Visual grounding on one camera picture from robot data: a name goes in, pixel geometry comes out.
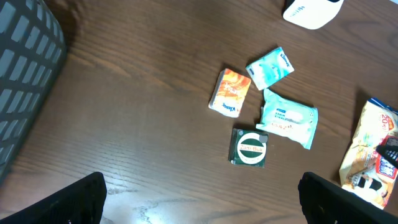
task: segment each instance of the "wooden table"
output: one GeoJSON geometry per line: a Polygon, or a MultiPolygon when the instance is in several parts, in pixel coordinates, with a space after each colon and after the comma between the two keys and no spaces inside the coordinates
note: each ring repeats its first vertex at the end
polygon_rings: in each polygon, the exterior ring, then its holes
{"type": "MultiPolygon", "coordinates": [[[[305,223],[304,172],[338,183],[364,102],[398,108],[398,5],[347,0],[319,30],[283,20],[283,0],[50,1],[70,52],[0,188],[2,217],[94,172],[102,223],[305,223]],[[266,168],[227,160],[231,130],[253,129],[251,85],[238,119],[208,109],[219,72],[282,46],[295,71],[272,89],[314,105],[310,151],[270,134],[266,168]]],[[[398,190],[386,208],[398,215],[398,190]]]]}

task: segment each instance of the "orange tissue pack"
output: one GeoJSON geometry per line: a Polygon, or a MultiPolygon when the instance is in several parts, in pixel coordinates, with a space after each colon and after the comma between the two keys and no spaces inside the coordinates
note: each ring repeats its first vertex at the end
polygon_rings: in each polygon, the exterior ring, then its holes
{"type": "Polygon", "coordinates": [[[230,69],[223,70],[218,77],[209,108],[219,113],[237,118],[242,110],[251,79],[230,69]]]}

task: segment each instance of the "snack bag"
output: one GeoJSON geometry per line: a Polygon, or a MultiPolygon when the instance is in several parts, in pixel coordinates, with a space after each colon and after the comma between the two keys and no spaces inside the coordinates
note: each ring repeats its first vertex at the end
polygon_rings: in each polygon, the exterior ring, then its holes
{"type": "Polygon", "coordinates": [[[241,113],[251,80],[248,77],[226,69],[220,73],[209,108],[225,116],[237,118],[241,113]]]}
{"type": "Polygon", "coordinates": [[[246,67],[259,90],[270,87],[294,71],[282,47],[269,52],[246,67]]]}
{"type": "Polygon", "coordinates": [[[383,209],[397,169],[381,157],[378,145],[398,146],[398,111],[375,98],[366,102],[339,173],[342,188],[383,209]]]}
{"type": "Polygon", "coordinates": [[[305,149],[311,149],[318,124],[318,110],[283,99],[268,89],[264,90],[264,99],[266,104],[256,128],[288,137],[305,149]]]}

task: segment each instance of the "plastic basket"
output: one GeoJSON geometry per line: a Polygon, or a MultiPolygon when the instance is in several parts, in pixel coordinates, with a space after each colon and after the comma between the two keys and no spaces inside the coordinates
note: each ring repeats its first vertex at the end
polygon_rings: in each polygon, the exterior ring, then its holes
{"type": "Polygon", "coordinates": [[[0,1],[0,181],[65,57],[61,27],[42,0],[0,1]]]}

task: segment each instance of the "light blue tissue pack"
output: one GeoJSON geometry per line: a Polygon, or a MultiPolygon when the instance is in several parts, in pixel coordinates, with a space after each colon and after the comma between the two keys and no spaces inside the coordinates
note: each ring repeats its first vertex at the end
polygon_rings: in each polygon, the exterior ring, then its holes
{"type": "Polygon", "coordinates": [[[246,67],[259,90],[270,87],[294,71],[282,47],[271,51],[266,56],[246,67]]]}
{"type": "Polygon", "coordinates": [[[257,129],[288,137],[310,149],[318,124],[318,110],[283,99],[276,93],[265,89],[265,106],[257,129]]]}

